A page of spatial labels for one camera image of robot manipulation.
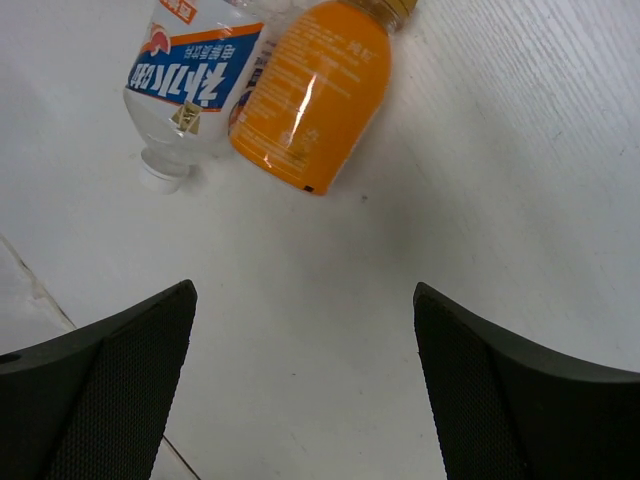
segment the black textured surface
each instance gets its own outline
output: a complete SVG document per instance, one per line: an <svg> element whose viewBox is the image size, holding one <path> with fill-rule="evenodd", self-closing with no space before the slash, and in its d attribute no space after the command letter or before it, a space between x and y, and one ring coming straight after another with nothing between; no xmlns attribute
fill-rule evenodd
<svg viewBox="0 0 640 480"><path fill-rule="evenodd" d="M450 480L640 479L640 374L533 343L424 284L414 306Z"/></svg>
<svg viewBox="0 0 640 480"><path fill-rule="evenodd" d="M103 340L51 450L45 480L147 480L189 344L184 285Z"/></svg>
<svg viewBox="0 0 640 480"><path fill-rule="evenodd" d="M415 326L449 480L530 478L486 345L427 297Z"/></svg>

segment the white bottle cap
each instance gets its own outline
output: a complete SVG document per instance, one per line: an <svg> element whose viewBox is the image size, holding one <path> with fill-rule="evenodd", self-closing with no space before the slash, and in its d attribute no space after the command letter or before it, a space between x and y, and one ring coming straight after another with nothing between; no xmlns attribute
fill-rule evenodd
<svg viewBox="0 0 640 480"><path fill-rule="evenodd" d="M153 192L163 195L174 193L189 174L188 165L169 163L148 148L142 150L140 157L138 179Z"/></svg>

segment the white surface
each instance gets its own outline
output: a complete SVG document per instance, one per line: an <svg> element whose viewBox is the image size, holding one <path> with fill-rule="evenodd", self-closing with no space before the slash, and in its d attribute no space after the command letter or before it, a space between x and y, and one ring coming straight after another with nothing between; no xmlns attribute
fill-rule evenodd
<svg viewBox="0 0 640 480"><path fill-rule="evenodd" d="M139 186L120 88L150 11L6 5L0 225L79 324L194 280L168 437L202 478L444 478L418 280L640 370L640 3L421 1L325 198L239 159Z"/></svg>
<svg viewBox="0 0 640 480"><path fill-rule="evenodd" d="M0 355L46 342L73 329L42 285L0 236ZM195 480L163 440L150 480Z"/></svg>

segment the clear plastic bottle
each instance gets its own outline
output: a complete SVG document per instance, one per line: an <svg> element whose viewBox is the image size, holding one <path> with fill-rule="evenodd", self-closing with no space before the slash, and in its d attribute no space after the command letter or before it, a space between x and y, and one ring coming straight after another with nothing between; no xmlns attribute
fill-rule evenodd
<svg viewBox="0 0 640 480"><path fill-rule="evenodd" d="M297 188L325 194L384 97L390 34L416 0L337 0L299 17L231 132L233 147Z"/></svg>
<svg viewBox="0 0 640 480"><path fill-rule="evenodd" d="M147 147L141 182L175 192L190 165L231 148L229 117L270 33L223 0L158 0L124 89Z"/></svg>

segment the orange bottle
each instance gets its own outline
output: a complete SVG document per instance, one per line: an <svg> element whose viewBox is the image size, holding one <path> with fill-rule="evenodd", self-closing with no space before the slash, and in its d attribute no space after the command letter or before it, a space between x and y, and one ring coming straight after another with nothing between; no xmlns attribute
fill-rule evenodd
<svg viewBox="0 0 640 480"><path fill-rule="evenodd" d="M321 3L287 30L231 132L234 148L323 195L376 112L391 76L389 34L416 0Z"/></svg>

